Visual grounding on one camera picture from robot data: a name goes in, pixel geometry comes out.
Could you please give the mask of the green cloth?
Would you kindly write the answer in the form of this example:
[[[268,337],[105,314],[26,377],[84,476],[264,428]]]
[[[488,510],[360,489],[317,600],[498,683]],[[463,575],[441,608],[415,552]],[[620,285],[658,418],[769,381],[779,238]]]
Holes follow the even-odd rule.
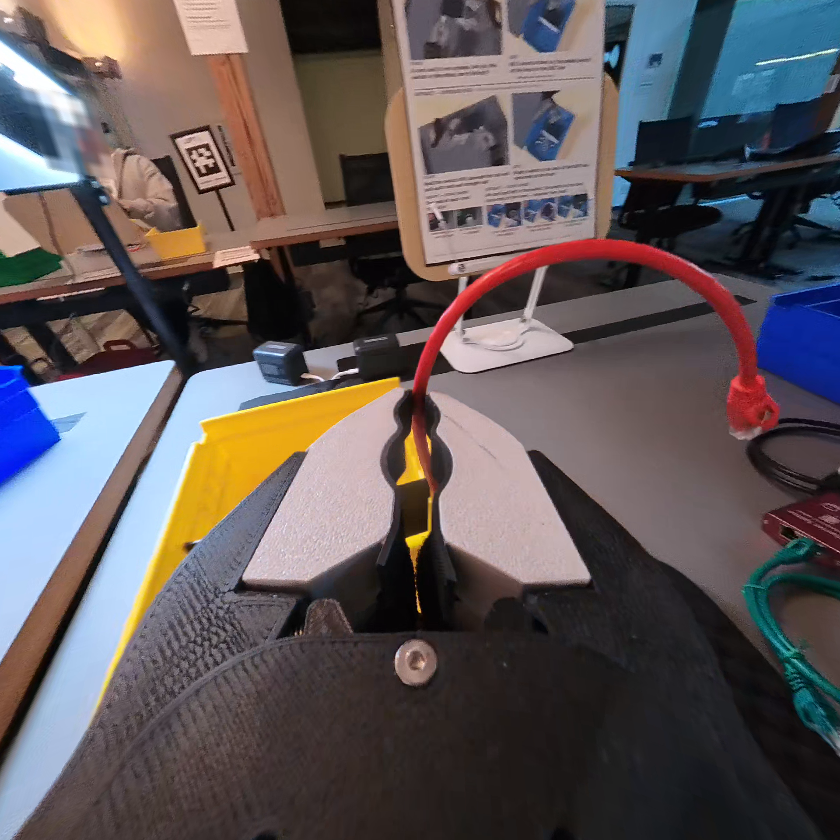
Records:
[[[15,287],[39,280],[62,267],[62,258],[40,247],[17,255],[1,253],[1,288]]]

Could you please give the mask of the fiducial marker sign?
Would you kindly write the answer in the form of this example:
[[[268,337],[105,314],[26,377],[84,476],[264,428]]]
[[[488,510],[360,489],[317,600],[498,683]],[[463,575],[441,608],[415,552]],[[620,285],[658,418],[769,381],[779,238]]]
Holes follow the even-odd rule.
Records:
[[[172,133],[170,140],[182,159],[199,195],[213,194],[222,210],[227,227],[236,230],[222,191],[235,186],[235,179],[217,145],[209,125]]]

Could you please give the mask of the cardboard box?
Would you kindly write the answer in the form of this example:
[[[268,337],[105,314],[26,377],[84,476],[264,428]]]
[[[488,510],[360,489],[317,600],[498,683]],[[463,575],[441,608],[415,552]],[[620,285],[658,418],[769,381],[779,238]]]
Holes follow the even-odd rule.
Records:
[[[102,245],[68,189],[7,195],[4,206],[42,248],[52,253],[68,256]]]

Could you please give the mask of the wooden-edged background table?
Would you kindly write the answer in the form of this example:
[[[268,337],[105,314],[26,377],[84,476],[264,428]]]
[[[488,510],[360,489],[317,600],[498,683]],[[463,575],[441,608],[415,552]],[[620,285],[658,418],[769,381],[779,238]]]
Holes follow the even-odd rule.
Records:
[[[164,280],[172,277],[189,276],[214,267],[214,258],[219,250],[244,247],[256,235],[256,225],[242,227],[234,232],[206,234],[206,251],[180,257],[162,259],[149,245],[142,245],[129,253],[135,268],[148,280]],[[104,250],[89,253],[74,253],[63,258],[61,267],[47,276],[29,283],[3,287],[1,305],[26,301],[43,301],[67,298],[89,291],[110,287],[124,287],[127,284],[123,274]]]

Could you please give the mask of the yellow plastic bin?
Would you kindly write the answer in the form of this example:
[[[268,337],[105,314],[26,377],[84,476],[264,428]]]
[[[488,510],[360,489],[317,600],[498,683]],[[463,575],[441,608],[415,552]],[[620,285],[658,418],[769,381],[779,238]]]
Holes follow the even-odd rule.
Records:
[[[141,618],[188,554],[186,545],[203,539],[291,455],[305,451],[333,425],[398,386],[393,377],[295,396],[201,422],[203,436],[187,449],[98,703]]]
[[[205,230],[201,224],[168,232],[153,227],[145,232],[144,238],[161,260],[185,259],[207,252]]]

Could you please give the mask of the black power adapter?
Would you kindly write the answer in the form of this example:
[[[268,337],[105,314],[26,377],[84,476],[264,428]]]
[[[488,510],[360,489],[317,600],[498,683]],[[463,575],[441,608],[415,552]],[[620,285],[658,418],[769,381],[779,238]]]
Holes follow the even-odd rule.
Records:
[[[339,360],[336,378],[355,378],[362,382],[401,379],[405,357],[396,334],[386,333],[353,341],[352,358]]]

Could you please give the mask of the studio light panel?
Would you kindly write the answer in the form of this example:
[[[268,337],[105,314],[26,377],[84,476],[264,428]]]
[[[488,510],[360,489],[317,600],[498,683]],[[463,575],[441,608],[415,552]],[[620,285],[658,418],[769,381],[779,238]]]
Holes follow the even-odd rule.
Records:
[[[90,128],[77,92],[2,34],[2,193],[40,193],[88,181],[83,152]]]

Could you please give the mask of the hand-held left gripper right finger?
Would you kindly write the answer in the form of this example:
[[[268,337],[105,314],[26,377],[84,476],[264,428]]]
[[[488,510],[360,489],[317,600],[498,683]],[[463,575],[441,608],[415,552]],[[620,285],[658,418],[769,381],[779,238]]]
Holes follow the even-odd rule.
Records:
[[[584,587],[580,551],[529,453],[506,428],[432,392],[436,490],[420,550],[420,609],[433,629],[480,627],[500,600]]]

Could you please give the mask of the long background desk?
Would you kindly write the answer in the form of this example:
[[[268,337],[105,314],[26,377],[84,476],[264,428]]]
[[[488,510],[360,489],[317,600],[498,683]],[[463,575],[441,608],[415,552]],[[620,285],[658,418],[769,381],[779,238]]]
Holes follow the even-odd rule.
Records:
[[[761,209],[732,259],[705,258],[708,267],[736,270],[762,280],[794,277],[797,271],[772,260],[782,236],[819,186],[837,186],[839,153],[775,157],[763,161],[633,165],[616,174],[629,184],[617,212],[620,228],[638,242],[673,249],[679,237],[718,221],[702,203],[758,196]]]

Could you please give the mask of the black tripod stand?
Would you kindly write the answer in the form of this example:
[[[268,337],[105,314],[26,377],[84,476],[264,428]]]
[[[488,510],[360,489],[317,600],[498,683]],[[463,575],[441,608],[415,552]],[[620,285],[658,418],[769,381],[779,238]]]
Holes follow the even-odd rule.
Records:
[[[58,189],[68,190],[92,231],[104,246],[114,268],[107,271],[105,277],[97,279],[85,274],[79,281],[50,275],[23,285],[5,287],[2,289],[2,306],[8,307],[40,298],[67,298],[99,288],[126,287],[133,302],[140,307],[150,321],[153,332],[179,371],[185,378],[194,373],[195,357],[189,351],[186,342],[179,339],[172,323],[161,310],[155,298],[152,280],[143,276],[132,262],[129,253],[104,213],[104,207],[109,203],[107,194],[90,177],[84,177],[71,184],[62,184],[58,186]]]

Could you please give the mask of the white side table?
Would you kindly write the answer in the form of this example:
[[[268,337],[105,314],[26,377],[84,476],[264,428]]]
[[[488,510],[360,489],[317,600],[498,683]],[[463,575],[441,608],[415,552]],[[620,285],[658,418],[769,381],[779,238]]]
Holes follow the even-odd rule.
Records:
[[[48,419],[76,422],[2,485],[3,748],[182,384],[162,361],[34,388]]]

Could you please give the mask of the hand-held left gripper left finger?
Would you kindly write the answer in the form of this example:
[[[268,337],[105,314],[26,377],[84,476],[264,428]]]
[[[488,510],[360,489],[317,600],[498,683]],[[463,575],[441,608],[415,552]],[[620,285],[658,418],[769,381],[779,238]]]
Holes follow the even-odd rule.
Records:
[[[255,547],[244,588],[340,604],[352,629],[414,629],[413,563],[396,481],[410,395],[391,387],[307,450]]]

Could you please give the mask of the red ethernet splitter box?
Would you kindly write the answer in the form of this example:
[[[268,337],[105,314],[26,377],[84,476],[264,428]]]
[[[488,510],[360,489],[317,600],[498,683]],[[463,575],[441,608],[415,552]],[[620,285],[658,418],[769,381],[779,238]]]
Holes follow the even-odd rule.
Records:
[[[792,502],[763,515],[762,531],[781,546],[796,540],[814,542],[815,562],[839,568],[839,495],[827,492]]]

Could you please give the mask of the blue plastic bin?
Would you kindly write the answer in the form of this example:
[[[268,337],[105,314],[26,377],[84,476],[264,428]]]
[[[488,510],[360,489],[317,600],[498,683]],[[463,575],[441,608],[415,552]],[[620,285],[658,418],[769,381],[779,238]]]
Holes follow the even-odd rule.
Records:
[[[19,366],[1,367],[1,484],[60,441]]]
[[[757,354],[763,371],[839,404],[839,283],[772,296]]]

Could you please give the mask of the white paper notice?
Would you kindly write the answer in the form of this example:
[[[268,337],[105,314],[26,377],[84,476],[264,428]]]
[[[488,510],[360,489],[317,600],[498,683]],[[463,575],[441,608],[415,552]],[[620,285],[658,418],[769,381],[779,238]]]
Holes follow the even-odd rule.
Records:
[[[236,1],[174,1],[173,4],[192,56],[249,52]]]

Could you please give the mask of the red bag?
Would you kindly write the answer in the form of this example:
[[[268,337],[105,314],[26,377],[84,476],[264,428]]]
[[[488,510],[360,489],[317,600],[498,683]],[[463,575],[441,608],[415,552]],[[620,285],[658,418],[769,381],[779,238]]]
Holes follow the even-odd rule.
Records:
[[[98,375],[111,371],[120,371],[159,360],[155,347],[140,348],[127,339],[115,339],[105,342],[103,350],[79,363],[71,371],[60,374],[58,382],[65,382],[88,375]]]

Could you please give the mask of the black office chair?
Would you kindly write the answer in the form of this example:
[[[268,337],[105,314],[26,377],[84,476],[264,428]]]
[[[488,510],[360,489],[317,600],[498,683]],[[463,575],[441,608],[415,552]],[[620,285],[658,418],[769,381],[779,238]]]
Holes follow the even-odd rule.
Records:
[[[684,163],[692,125],[691,117],[640,122],[632,168]],[[716,206],[699,204],[697,199],[679,204],[684,187],[681,182],[630,181],[623,208],[617,216],[618,226],[634,232],[639,243],[674,251],[680,236],[721,221],[722,211]]]
[[[780,103],[772,111],[764,151],[770,155],[823,154],[838,146],[839,131],[831,129],[833,100],[827,95]]]

